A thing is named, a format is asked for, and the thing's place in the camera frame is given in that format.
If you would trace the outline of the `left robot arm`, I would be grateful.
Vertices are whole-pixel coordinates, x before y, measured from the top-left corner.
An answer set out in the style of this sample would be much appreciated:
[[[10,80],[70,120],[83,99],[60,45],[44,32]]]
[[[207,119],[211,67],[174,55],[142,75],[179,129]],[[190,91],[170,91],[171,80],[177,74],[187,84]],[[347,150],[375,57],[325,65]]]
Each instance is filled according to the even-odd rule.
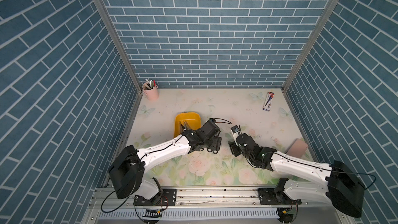
[[[108,169],[118,199],[139,196],[152,204],[163,198],[163,189],[157,179],[144,179],[150,170],[173,158],[208,150],[217,154],[222,138],[215,119],[210,118],[197,130],[182,127],[177,137],[162,144],[136,149],[125,147]]]

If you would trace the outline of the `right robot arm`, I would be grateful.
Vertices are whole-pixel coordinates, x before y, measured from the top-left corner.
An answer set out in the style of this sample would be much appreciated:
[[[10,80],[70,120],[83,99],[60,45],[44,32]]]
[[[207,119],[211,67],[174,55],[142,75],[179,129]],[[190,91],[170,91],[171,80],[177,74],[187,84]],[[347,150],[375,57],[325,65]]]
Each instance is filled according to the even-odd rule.
[[[345,215],[360,218],[365,184],[343,162],[316,163],[259,146],[245,133],[233,133],[231,153],[243,156],[262,170],[281,175],[274,189],[276,196],[290,200],[310,200],[330,204]]]

